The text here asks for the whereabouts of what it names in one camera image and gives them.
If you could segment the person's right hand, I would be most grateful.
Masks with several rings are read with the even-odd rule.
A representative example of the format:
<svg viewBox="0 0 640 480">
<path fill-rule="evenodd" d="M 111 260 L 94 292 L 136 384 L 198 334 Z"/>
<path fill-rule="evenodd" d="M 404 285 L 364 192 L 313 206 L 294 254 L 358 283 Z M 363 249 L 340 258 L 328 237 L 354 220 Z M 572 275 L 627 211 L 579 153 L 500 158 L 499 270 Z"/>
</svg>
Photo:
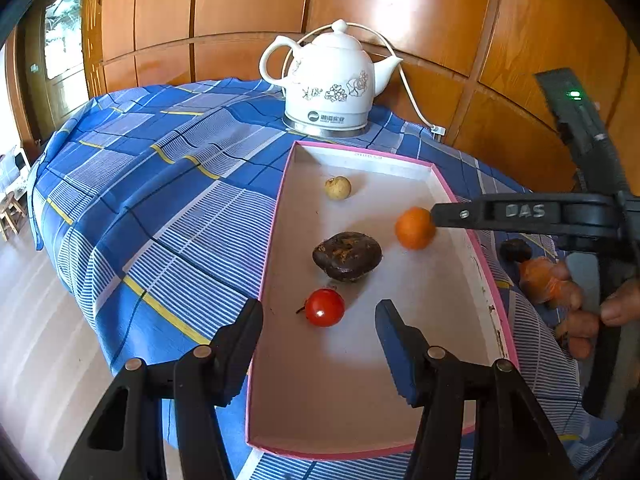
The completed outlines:
<svg viewBox="0 0 640 480">
<path fill-rule="evenodd" d="M 582 290 L 573 282 L 564 261 L 555 263 L 550 273 L 559 281 L 560 286 L 550 304 L 554 308 L 568 310 L 564 320 L 556 326 L 554 334 L 566 343 L 568 353 L 574 359 L 588 358 L 601 324 L 617 327 L 636 322 L 640 318 L 638 278 L 626 281 L 602 302 L 600 313 L 594 314 L 582 308 Z"/>
</svg>

